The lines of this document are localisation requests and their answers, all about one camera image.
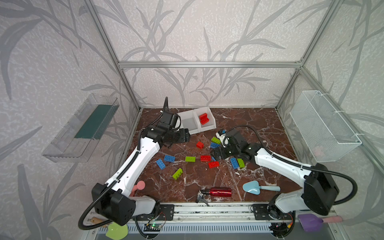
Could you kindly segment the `right wired circuit board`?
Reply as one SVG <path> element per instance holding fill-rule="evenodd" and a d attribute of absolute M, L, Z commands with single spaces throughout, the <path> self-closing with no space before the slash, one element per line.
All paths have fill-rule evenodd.
<path fill-rule="evenodd" d="M 271 234 L 276 239 L 284 239 L 287 237 L 294 229 L 295 223 L 281 223 L 281 224 L 273 224 L 270 226 Z"/>

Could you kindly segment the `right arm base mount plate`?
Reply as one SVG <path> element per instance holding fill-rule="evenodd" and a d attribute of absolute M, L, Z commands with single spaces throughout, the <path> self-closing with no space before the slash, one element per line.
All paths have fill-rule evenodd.
<path fill-rule="evenodd" d="M 275 206 L 269 204 L 252 204 L 251 211 L 255 220 L 282 221 L 291 220 L 295 215 L 294 212 L 283 213 Z"/>

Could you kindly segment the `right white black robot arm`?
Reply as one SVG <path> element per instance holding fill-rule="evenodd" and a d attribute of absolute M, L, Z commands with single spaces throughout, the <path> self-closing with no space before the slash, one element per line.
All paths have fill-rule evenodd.
<path fill-rule="evenodd" d="M 258 143 L 248 143 L 246 138 L 233 127 L 228 132 L 219 130 L 216 137 L 222 145 L 211 151 L 215 160 L 239 157 L 270 169 L 296 183 L 300 190 L 287 194 L 277 194 L 269 202 L 267 210 L 272 219 L 278 220 L 285 213 L 294 211 L 312 211 L 321 216 L 329 214 L 332 206 L 346 203 L 358 192 L 356 181 L 342 173 L 333 172 L 320 163 L 308 165 L 291 160 L 271 151 L 256 135 Z M 341 200 L 337 200 L 340 190 L 334 177 L 343 178 L 352 185 L 351 192 Z"/>

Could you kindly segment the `aluminium front rail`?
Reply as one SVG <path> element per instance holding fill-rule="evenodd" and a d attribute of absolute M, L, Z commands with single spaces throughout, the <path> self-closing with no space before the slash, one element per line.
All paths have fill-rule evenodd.
<path fill-rule="evenodd" d="M 286 222 L 255 220 L 251 211 L 252 204 L 267 204 L 263 202 L 210 202 L 209 206 L 204 203 L 180 202 L 180 203 L 162 203 L 175 205 L 174 219 L 166 221 L 166 224 L 176 223 L 251 223 L 251 222 Z"/>

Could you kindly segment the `white three-compartment bin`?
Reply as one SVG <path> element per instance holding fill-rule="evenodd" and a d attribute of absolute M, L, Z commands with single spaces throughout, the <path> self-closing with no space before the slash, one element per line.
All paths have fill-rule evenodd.
<path fill-rule="evenodd" d="M 208 122 L 202 124 L 200 116 L 207 114 Z M 217 128 L 215 117 L 209 107 L 202 107 L 178 113 L 181 117 L 181 128 L 188 129 L 190 135 L 213 130 Z"/>

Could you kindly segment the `green lego brick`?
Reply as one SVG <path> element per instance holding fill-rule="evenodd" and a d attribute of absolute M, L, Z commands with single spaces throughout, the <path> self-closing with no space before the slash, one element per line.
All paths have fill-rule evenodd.
<path fill-rule="evenodd" d="M 173 175 L 173 179 L 176 181 L 183 174 L 183 170 L 179 168 Z"/>
<path fill-rule="evenodd" d="M 242 159 L 237 159 L 237 162 L 238 162 L 238 165 L 239 165 L 239 168 L 242 169 L 245 167 L 245 163 Z"/>
<path fill-rule="evenodd" d="M 186 157 L 185 158 L 185 161 L 187 162 L 187 163 L 195 163 L 196 162 L 196 157 Z"/>
<path fill-rule="evenodd" d="M 215 143 L 215 144 L 218 144 L 218 145 L 221 144 L 221 140 L 218 139 L 218 138 L 216 138 L 216 137 L 212 137 L 211 142 L 212 142 L 212 143 Z"/>

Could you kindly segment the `light blue toy shovel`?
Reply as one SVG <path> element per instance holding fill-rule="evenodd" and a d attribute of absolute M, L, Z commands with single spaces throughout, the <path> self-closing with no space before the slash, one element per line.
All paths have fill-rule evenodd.
<path fill-rule="evenodd" d="M 281 188 L 278 186 L 260 186 L 258 181 L 251 181 L 243 184 L 243 190 L 250 194 L 259 195 L 261 190 L 280 192 Z"/>

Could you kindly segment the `clear plastic wall shelf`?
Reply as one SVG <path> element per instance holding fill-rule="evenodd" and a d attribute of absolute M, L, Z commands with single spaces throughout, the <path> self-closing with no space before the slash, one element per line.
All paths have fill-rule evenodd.
<path fill-rule="evenodd" d="M 42 156 L 54 163 L 86 163 L 116 114 L 118 98 L 90 94 Z"/>

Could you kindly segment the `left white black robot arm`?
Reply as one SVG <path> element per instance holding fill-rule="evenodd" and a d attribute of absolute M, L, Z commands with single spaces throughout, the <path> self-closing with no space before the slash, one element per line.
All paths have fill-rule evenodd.
<path fill-rule="evenodd" d="M 170 112 L 165 99 L 161 115 L 140 131 L 138 145 L 123 165 L 105 184 L 93 187 L 93 202 L 80 216 L 79 229 L 92 230 L 112 222 L 124 226 L 136 216 L 151 214 L 156 200 L 131 195 L 137 179 L 163 146 L 187 143 L 190 138 L 189 130 L 181 128 L 180 116 Z"/>

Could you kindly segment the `pink toy watering can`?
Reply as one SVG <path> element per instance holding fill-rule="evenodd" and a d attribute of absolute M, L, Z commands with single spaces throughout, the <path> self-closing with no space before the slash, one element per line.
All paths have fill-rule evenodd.
<path fill-rule="evenodd" d="M 136 191 L 143 190 L 145 187 L 146 187 L 146 184 L 145 184 L 144 181 L 137 182 L 137 184 L 134 185 L 134 187 L 133 187 L 133 189 L 131 191 L 130 197 L 133 197 L 135 195 Z"/>

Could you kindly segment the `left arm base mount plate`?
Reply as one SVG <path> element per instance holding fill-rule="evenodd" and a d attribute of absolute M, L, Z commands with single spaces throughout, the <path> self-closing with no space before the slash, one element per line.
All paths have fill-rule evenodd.
<path fill-rule="evenodd" d="M 138 221 L 172 221 L 174 219 L 175 205 L 173 204 L 159 204 L 150 214 L 143 214 L 136 216 Z"/>

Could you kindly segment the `red lego brick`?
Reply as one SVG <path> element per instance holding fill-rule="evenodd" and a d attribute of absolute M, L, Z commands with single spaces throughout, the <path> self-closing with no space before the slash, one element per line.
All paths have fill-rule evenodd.
<path fill-rule="evenodd" d="M 202 142 L 197 142 L 196 146 L 199 149 L 203 149 L 204 148 L 204 144 Z"/>
<path fill-rule="evenodd" d="M 205 125 L 205 124 L 207 124 L 209 121 L 210 121 L 210 120 L 209 120 L 208 118 L 202 118 L 202 119 L 200 119 L 200 123 L 201 123 L 201 125 Z"/>
<path fill-rule="evenodd" d="M 202 114 L 202 115 L 199 116 L 199 119 L 200 119 L 200 120 L 204 120 L 204 119 L 207 119 L 207 118 L 208 118 L 207 113 L 204 113 L 204 114 Z"/>
<path fill-rule="evenodd" d="M 212 160 L 212 157 L 210 155 L 200 156 L 200 161 L 201 162 L 210 162 L 211 160 Z"/>
<path fill-rule="evenodd" d="M 218 168 L 220 166 L 220 163 L 219 162 L 209 162 L 209 168 L 212 169 L 212 168 Z"/>

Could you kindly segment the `left green-lit circuit board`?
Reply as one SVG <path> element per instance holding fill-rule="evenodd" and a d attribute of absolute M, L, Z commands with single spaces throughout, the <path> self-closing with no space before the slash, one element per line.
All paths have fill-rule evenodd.
<path fill-rule="evenodd" d="M 144 225 L 145 233 L 157 233 L 162 230 L 166 222 L 162 223 L 147 223 Z"/>

